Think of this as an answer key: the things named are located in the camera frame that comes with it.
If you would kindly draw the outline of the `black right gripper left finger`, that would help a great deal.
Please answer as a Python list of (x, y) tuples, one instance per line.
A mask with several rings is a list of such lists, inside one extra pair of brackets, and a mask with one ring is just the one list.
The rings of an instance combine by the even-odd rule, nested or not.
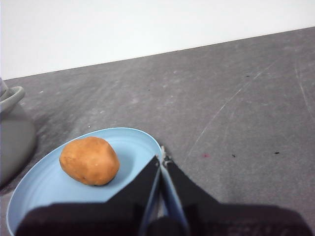
[(150, 218), (159, 160), (151, 161), (127, 186), (100, 203), (62, 203), (31, 210), (17, 236), (139, 236)]

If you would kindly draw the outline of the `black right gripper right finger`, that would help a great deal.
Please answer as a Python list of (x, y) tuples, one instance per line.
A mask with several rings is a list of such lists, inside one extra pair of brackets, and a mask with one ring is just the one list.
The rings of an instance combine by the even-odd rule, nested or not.
[(189, 236), (310, 236), (303, 217), (273, 205), (224, 204), (194, 183), (169, 157), (161, 172), (166, 205)]

